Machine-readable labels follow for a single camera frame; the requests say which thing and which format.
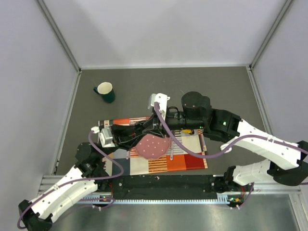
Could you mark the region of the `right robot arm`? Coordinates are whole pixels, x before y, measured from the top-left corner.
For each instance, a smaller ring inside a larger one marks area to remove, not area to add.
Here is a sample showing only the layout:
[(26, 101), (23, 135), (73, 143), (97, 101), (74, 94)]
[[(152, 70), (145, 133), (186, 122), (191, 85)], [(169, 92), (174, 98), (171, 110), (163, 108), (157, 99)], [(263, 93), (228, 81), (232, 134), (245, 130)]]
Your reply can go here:
[[(165, 94), (151, 95), (149, 107), (153, 108), (153, 115), (140, 124), (142, 133), (167, 135), (178, 147), (197, 158), (217, 158), (230, 152), (233, 146), (264, 157), (258, 163), (229, 167), (224, 174), (224, 183), (229, 190), (268, 180), (286, 186), (305, 184), (308, 177), (308, 164), (304, 160), (308, 155), (307, 142), (287, 142), (263, 132), (234, 113), (212, 108), (210, 99), (195, 91), (182, 96), (182, 111), (171, 112), (168, 100)], [(202, 129), (204, 137), (223, 143), (220, 152), (197, 154), (182, 145), (172, 133), (173, 130), (197, 128)]]

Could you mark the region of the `white earbud case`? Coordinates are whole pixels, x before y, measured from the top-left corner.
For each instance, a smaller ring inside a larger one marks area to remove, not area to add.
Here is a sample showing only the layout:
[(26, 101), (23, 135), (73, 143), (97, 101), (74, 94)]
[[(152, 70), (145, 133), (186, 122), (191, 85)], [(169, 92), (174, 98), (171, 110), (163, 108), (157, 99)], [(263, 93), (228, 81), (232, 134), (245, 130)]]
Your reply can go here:
[(228, 147), (228, 144), (225, 143), (225, 144), (223, 144), (223, 145), (220, 146), (220, 150), (221, 150), (221, 151), (224, 151), (224, 153), (229, 153), (229, 152), (231, 152), (231, 151), (232, 151), (232, 148), (230, 147), (229, 149), (227, 149), (227, 147)]

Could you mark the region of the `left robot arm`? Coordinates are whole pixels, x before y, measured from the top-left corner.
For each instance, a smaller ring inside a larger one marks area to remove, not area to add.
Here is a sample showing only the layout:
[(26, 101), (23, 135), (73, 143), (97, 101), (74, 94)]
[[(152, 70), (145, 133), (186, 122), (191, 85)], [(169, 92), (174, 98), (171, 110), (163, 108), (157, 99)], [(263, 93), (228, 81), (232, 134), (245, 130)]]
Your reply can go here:
[(85, 196), (106, 190), (109, 180), (124, 174), (123, 166), (109, 154), (118, 149), (130, 150), (145, 136), (134, 126), (110, 126), (107, 133), (113, 146), (105, 147), (93, 141), (96, 133), (102, 134), (101, 128), (92, 127), (88, 142), (81, 143), (77, 149), (77, 163), (57, 183), (40, 196), (19, 204), (18, 229), (48, 231), (66, 210)]

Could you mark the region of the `black earbud charging case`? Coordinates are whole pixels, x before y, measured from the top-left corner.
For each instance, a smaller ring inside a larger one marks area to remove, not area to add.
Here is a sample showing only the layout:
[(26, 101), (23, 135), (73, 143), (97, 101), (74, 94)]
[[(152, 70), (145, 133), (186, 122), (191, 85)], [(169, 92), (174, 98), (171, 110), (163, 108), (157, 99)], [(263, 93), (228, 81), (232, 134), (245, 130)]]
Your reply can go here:
[(137, 123), (134, 124), (134, 131), (135, 133), (142, 133), (142, 131), (144, 130), (144, 126), (143, 126), (143, 122), (139, 121)]

